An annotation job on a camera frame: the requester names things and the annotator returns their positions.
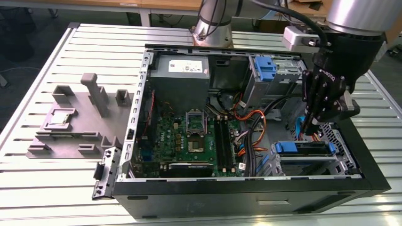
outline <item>black power cable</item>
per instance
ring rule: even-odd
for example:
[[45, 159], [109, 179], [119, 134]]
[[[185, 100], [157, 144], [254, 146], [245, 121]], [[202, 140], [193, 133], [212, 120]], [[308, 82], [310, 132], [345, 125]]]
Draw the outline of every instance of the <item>black power cable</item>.
[[225, 12], [226, 12], [226, 3], [228, 2], [225, 0], [225, 7], [224, 7], [224, 12], [222, 12], [222, 17], [221, 17], [220, 23], [217, 24], [217, 26], [216, 26], [214, 30], [212, 31], [212, 33], [208, 32], [206, 37], [209, 37], [217, 31], [218, 27], [221, 26], [221, 23], [222, 23], [222, 20], [224, 20], [224, 17], [225, 17]]
[[294, 10], [285, 8], [282, 6], [276, 6], [276, 5], [270, 5], [266, 4], [264, 2], [261, 2], [260, 0], [252, 0], [252, 2], [254, 4], [257, 4], [260, 7], [264, 7], [269, 10], [277, 11], [278, 13], [282, 13], [285, 15], [290, 15], [292, 17], [294, 17], [296, 19], [298, 19], [300, 21], [302, 21], [310, 28], [313, 31], [317, 32], [318, 36], [320, 36], [320, 43], [318, 46], [320, 47], [325, 47], [329, 44], [329, 39], [328, 39], [328, 35], [326, 33], [322, 31], [322, 29], [320, 28], [320, 26], [317, 25], [317, 23], [304, 14], [296, 12]]
[[[264, 113], [265, 115], [268, 115], [270, 113], [270, 111], [280, 105], [284, 103], [284, 101], [286, 101], [288, 99], [293, 98], [293, 97], [302, 97], [302, 94], [289, 94], [286, 96], [282, 96], [281, 98], [278, 98], [277, 100], [274, 100], [269, 105], [268, 107], [265, 108], [264, 110]], [[248, 154], [248, 159], [246, 159], [246, 167], [248, 165], [250, 165], [250, 171], [249, 171], [249, 174], [246, 174], [246, 176], [250, 176], [250, 177], [256, 177], [256, 166], [257, 166], [257, 163], [256, 163], [256, 153], [254, 153], [254, 147], [253, 147], [253, 133], [254, 133], [254, 130], [257, 128], [257, 125], [258, 123], [261, 122], [262, 120], [262, 117], [258, 117], [254, 122], [253, 122], [253, 125], [252, 125], [252, 128], [249, 129], [249, 133], [245, 137], [245, 149], [246, 149], [246, 154]]]

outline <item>floor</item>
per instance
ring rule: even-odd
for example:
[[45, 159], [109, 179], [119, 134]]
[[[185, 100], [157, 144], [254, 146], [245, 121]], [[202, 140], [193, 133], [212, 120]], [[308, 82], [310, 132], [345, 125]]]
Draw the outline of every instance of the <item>floor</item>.
[[[33, 17], [37, 23], [37, 31], [29, 34], [31, 45], [35, 49], [35, 56], [26, 62], [14, 63], [0, 55], [0, 74], [9, 80], [7, 88], [0, 89], [0, 132], [10, 117], [25, 97], [25, 94], [37, 78], [39, 69], [47, 61], [47, 58], [59, 42], [59, 39], [71, 22], [89, 24], [115, 24], [129, 25], [127, 14], [115, 12], [74, 11], [59, 10], [59, 17], [53, 19], [46, 9], [33, 9]], [[132, 23], [141, 25], [141, 19], [137, 14], [129, 15]], [[153, 16], [153, 26], [189, 28], [197, 24], [196, 16], [173, 15], [161, 19]], [[234, 19], [233, 29], [236, 31], [253, 32], [254, 27], [250, 19]], [[37, 69], [15, 69], [7, 72], [5, 70], [17, 67], [31, 67]], [[385, 56], [376, 63], [372, 70], [395, 97], [397, 103], [402, 105], [402, 62]]]

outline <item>metal table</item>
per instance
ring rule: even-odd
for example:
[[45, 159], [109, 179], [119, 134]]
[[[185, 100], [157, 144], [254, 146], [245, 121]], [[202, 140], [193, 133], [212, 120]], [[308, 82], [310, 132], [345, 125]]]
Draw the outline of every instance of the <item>metal table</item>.
[[[236, 48], [285, 50], [281, 35], [234, 32]], [[98, 160], [29, 159], [27, 147], [54, 98], [57, 85], [85, 90], [83, 73], [98, 74], [106, 90], [136, 91], [146, 43], [192, 45], [186, 29], [82, 24], [69, 28], [0, 135], [0, 224], [230, 224], [391, 225], [402, 224], [402, 111], [372, 72], [360, 78], [353, 94], [363, 107], [353, 118], [367, 145], [393, 187], [322, 214], [226, 218], [134, 219], [115, 200], [91, 200]]]

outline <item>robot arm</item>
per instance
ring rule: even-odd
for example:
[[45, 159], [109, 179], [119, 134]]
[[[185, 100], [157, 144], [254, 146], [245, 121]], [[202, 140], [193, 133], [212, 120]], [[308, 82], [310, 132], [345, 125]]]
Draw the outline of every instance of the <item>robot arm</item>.
[[328, 16], [329, 44], [316, 48], [318, 36], [306, 27], [289, 27], [285, 44], [290, 49], [309, 48], [317, 52], [314, 69], [304, 72], [306, 120], [302, 131], [312, 135], [320, 124], [360, 114], [351, 94], [359, 78], [368, 72], [387, 41], [389, 30], [402, 9], [400, 0], [335, 0]]
[[[270, 7], [276, 3], [277, 0], [205, 0], [193, 32], [196, 44], [230, 47], [232, 17], [260, 19], [276, 10]], [[385, 42], [384, 32], [392, 28], [401, 9], [402, 0], [333, 0], [328, 25], [322, 27], [294, 12], [308, 25], [286, 28], [284, 44], [290, 51], [316, 53], [314, 69], [304, 71], [305, 134], [314, 134], [322, 123], [360, 114], [351, 94], [372, 66]]]

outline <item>black cable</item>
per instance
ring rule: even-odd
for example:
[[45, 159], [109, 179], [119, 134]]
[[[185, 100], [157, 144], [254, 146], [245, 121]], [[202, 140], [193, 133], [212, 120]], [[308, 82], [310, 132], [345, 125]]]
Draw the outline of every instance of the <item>black cable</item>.
[[256, 152], [254, 152], [254, 147], [253, 147], [253, 130], [249, 130], [250, 136], [248, 137], [248, 149], [250, 149], [250, 176], [256, 177], [256, 165], [257, 165], [257, 160], [256, 160]]
[[226, 12], [226, 3], [228, 2], [225, 0], [225, 7], [224, 7], [224, 12], [222, 12], [222, 17], [221, 17], [220, 23], [217, 24], [217, 26], [216, 26], [214, 30], [212, 31], [212, 33], [209, 33], [209, 31], [208, 31], [208, 35], [206, 35], [205, 38], [208, 38], [217, 31], [218, 27], [221, 26], [221, 23], [222, 23], [222, 20], [224, 20], [224, 17], [225, 17], [225, 12]]
[[185, 17], [185, 15], [182, 15], [182, 17], [181, 17], [181, 19], [178, 20], [178, 22], [177, 22], [176, 24], [172, 24], [170, 26], [172, 26], [172, 27], [177, 26], [177, 25], [181, 23], [184, 17]]
[[[248, 136], [245, 136], [244, 138], [244, 144], [245, 144], [245, 148], [248, 146]], [[249, 156], [249, 153], [246, 152], [246, 155], [244, 155], [245, 159], [244, 159], [244, 162], [246, 163], [246, 170], [245, 170], [245, 177], [249, 177], [250, 176], [250, 156]]]
[[217, 11], [217, 6], [218, 6], [218, 0], [216, 1], [216, 7], [214, 7], [213, 16], [212, 16], [212, 20], [210, 20], [210, 24], [209, 24], [209, 29], [208, 29], [206, 35], [204, 37], [205, 39], [209, 37], [210, 27], [212, 27], [212, 24], [213, 24], [213, 20], [214, 20], [214, 16], [216, 16], [216, 11]]
[[182, 19], [184, 19], [184, 17], [185, 17], [185, 15], [182, 15], [182, 17], [181, 17], [181, 19], [178, 20], [178, 22], [174, 23], [174, 24], [172, 24], [170, 22], [168, 22], [168, 20], [164, 18], [164, 16], [161, 16], [160, 14], [157, 14], [157, 16], [162, 19], [164, 22], [166, 22], [166, 23], [170, 25], [170, 27], [177, 26], [177, 25], [181, 23], [181, 21], [182, 21]]
[[260, 7], [264, 7], [269, 10], [277, 11], [285, 15], [290, 15], [292, 17], [294, 17], [296, 19], [298, 19], [300, 21], [302, 21], [310, 28], [313, 31], [317, 32], [318, 36], [320, 36], [320, 43], [318, 45], [321, 47], [328, 46], [329, 43], [329, 39], [328, 39], [328, 35], [326, 33], [322, 31], [322, 29], [320, 28], [320, 26], [317, 25], [317, 23], [304, 14], [296, 12], [294, 10], [285, 8], [282, 6], [276, 6], [276, 5], [270, 5], [266, 4], [264, 2], [261, 2], [260, 0], [252, 0], [252, 2], [254, 4], [257, 4]]
[[[293, 98], [293, 97], [301, 97], [302, 95], [301, 94], [290, 94], [290, 95], [286, 95], [286, 96], [282, 96], [281, 98], [278, 98], [277, 100], [274, 100], [269, 105], [268, 107], [265, 108], [264, 110], [264, 113], [265, 115], [268, 115], [270, 113], [270, 111], [284, 102], [286, 101], [288, 99]], [[248, 154], [248, 159], [246, 159], [246, 166], [250, 165], [250, 170], [249, 170], [249, 175], [246, 174], [246, 176], [249, 177], [256, 177], [257, 175], [257, 160], [256, 160], [256, 153], [254, 153], [254, 147], [253, 147], [253, 133], [254, 133], [254, 130], [257, 128], [257, 125], [260, 123], [260, 121], [262, 120], [262, 117], [258, 117], [254, 122], [253, 122], [253, 125], [252, 125], [252, 128], [249, 129], [249, 133], [246, 135], [246, 138], [245, 138], [245, 149], [246, 149], [246, 154]]]
[[234, 117], [234, 115], [232, 114], [230, 110], [226, 109], [225, 105], [224, 105], [224, 102], [221, 100], [221, 97], [222, 97], [222, 90], [218, 91], [217, 93], [217, 102], [220, 104], [220, 107], [222, 108], [222, 110], [232, 116]]

